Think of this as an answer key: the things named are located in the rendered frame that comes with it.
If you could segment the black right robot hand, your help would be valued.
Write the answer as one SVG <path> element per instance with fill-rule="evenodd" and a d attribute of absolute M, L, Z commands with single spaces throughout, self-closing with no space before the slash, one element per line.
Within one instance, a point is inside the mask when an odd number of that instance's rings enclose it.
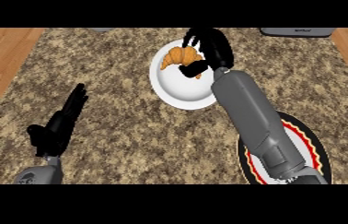
<path fill-rule="evenodd" d="M 200 52 L 204 60 L 195 61 L 189 66 L 181 65 L 179 69 L 189 78 L 201 74 L 209 68 L 217 71 L 222 67 L 232 69 L 235 66 L 235 54 L 229 40 L 219 29 L 191 28 L 184 37 L 184 47 L 194 39 L 192 45 L 200 44 Z"/>

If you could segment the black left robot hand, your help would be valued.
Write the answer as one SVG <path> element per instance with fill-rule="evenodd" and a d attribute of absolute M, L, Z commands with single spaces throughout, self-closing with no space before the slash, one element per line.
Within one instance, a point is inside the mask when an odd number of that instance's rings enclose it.
<path fill-rule="evenodd" d="M 33 124 L 27 128 L 32 146 L 38 148 L 38 157 L 58 157 L 67 150 L 76 122 L 89 96 L 85 84 L 74 88 L 63 109 L 55 112 L 46 126 Z"/>

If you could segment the golden brown croissant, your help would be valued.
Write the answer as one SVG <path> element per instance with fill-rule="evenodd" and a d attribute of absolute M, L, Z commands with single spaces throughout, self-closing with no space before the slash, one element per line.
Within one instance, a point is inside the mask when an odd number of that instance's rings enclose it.
<path fill-rule="evenodd" d="M 166 70 L 170 65 L 189 66 L 201 59 L 203 56 L 198 54 L 198 51 L 192 46 L 186 46 L 185 48 L 173 47 L 169 53 L 166 54 L 161 69 Z"/>

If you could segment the white plate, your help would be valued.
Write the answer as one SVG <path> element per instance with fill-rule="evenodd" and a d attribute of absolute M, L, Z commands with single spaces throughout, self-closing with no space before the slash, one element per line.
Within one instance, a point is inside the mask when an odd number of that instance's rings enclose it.
<path fill-rule="evenodd" d="M 216 96 L 212 90 L 214 83 L 214 71 L 209 68 L 201 78 L 188 78 L 179 65 L 170 65 L 161 69 L 166 55 L 173 47 L 184 46 L 184 39 L 166 44 L 154 55 L 150 65 L 150 82 L 161 100 L 182 110 L 200 110 L 212 106 Z"/>

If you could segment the black red-rimmed plate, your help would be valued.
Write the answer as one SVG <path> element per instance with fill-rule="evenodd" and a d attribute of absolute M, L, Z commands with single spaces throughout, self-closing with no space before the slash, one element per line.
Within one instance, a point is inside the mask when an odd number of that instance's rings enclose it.
<path fill-rule="evenodd" d="M 315 168 L 328 183 L 334 181 L 330 157 L 315 132 L 307 125 L 290 114 L 279 112 L 284 127 L 303 156 L 304 165 Z M 278 180 L 271 177 L 259 157 L 248 150 L 243 138 L 237 142 L 240 167 L 250 184 L 290 184 L 291 180 Z"/>

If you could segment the grey appliance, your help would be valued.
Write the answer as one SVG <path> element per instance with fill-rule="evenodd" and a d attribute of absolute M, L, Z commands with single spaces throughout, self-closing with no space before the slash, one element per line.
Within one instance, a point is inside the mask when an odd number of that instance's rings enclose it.
<path fill-rule="evenodd" d="M 327 38 L 335 28 L 262 28 L 260 31 L 272 37 Z"/>

